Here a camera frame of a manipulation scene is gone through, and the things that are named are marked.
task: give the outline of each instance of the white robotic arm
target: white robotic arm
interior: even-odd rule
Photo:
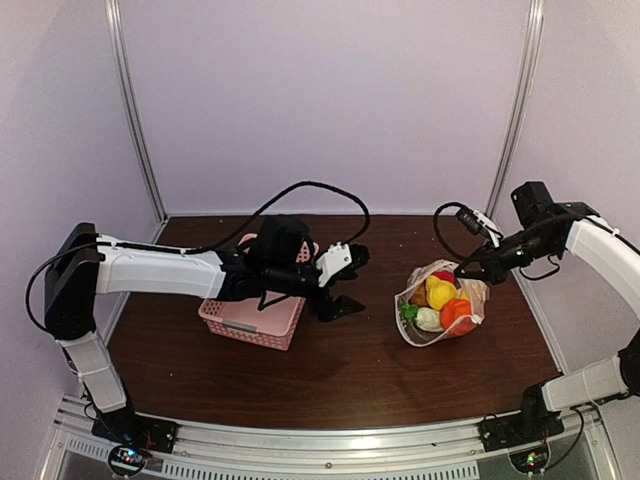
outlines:
[[[604,278],[640,319],[640,256],[617,238],[615,230],[602,218],[589,218],[591,221],[573,223],[567,238],[567,250]],[[542,394],[547,409],[559,412],[603,398],[628,395],[629,385],[625,383],[620,356],[616,354],[547,382],[542,387]]]
[[[542,182],[527,182],[511,195],[524,230],[509,237],[496,237],[495,225],[462,204],[456,217],[467,229],[481,233],[488,241],[468,257],[456,254],[460,278],[477,278],[489,283],[503,282],[513,268],[564,252],[580,258],[602,276],[640,318],[640,252],[617,230],[611,228],[584,203],[554,203]],[[450,253],[451,247],[445,245]],[[479,264],[475,271],[472,264]],[[559,267],[540,280],[557,273]],[[558,414],[586,403],[626,398],[640,394],[640,332],[631,343],[611,358],[587,365],[561,377],[529,387],[521,412],[484,421],[485,449],[508,448],[522,440],[541,440],[559,433]]]
[[[96,330],[96,294],[168,293],[225,302],[259,297],[262,309],[267,291],[273,291],[306,298],[324,322],[363,310],[349,297],[333,299],[329,288],[356,278],[369,259],[367,248],[336,244],[297,263],[305,243],[312,245],[306,225],[282,216],[266,217],[258,235],[238,248],[217,249],[128,243],[96,234],[91,224],[78,225],[47,270],[45,327],[91,395],[98,416],[94,433],[130,444],[145,431],[156,440],[173,437],[175,427],[135,413]],[[162,442],[170,451],[171,442]]]

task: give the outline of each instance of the wooden table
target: wooden table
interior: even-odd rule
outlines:
[[[359,217],[302,217],[314,241],[348,237]],[[238,217],[175,218],[160,243],[197,246],[231,232]],[[452,218],[450,243],[478,241]],[[491,288],[486,320],[470,335],[427,348],[396,330],[393,295],[417,266],[447,258],[429,217],[375,216],[361,239],[371,252],[344,293],[366,311],[322,324],[304,312],[288,352],[209,333],[201,300],[133,294],[109,344],[136,408],[250,427],[363,428],[440,422],[517,409],[525,387],[557,373],[516,282]]]

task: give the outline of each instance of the white wall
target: white wall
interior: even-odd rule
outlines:
[[[544,180],[555,199],[585,201],[640,245],[638,18],[633,0],[546,3],[533,91],[497,215],[507,232],[519,227],[508,194]],[[534,291],[570,370],[613,355],[640,327],[579,260],[563,260],[561,273]],[[640,399],[614,402],[604,415],[625,478],[637,478]]]
[[[171,213],[251,212],[318,179],[374,212],[487,201],[527,0],[131,0],[122,18]],[[357,211],[329,194],[293,212]]]
[[[101,0],[0,6],[0,478],[33,478],[63,391],[53,340],[24,313],[31,272],[71,228],[148,240],[155,220],[122,108]],[[42,290],[34,292],[42,312]],[[107,321],[115,298],[96,307]]]

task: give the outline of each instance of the plastic basket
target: plastic basket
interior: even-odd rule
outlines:
[[[245,235],[240,243],[254,238],[255,234]],[[309,248],[302,246],[297,262],[309,259]],[[267,292],[266,300],[280,297],[282,294]],[[262,345],[277,350],[288,350],[298,320],[304,308],[305,299],[291,297],[280,303],[258,311],[258,298],[241,302],[219,302],[205,300],[198,314],[202,317],[211,333],[235,338],[243,342]]]

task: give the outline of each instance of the mesh bag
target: mesh bag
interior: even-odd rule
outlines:
[[[474,330],[484,320],[484,303],[489,299],[489,288],[480,280],[456,279],[456,287],[461,288],[471,303],[471,315],[461,315],[442,332],[426,332],[411,325],[401,312],[401,305],[409,302],[409,299],[427,277],[435,272],[451,272],[458,264],[448,260],[438,260],[431,265],[416,268],[409,280],[407,288],[395,296],[396,325],[407,343],[414,347],[426,347],[447,338],[456,338]]]

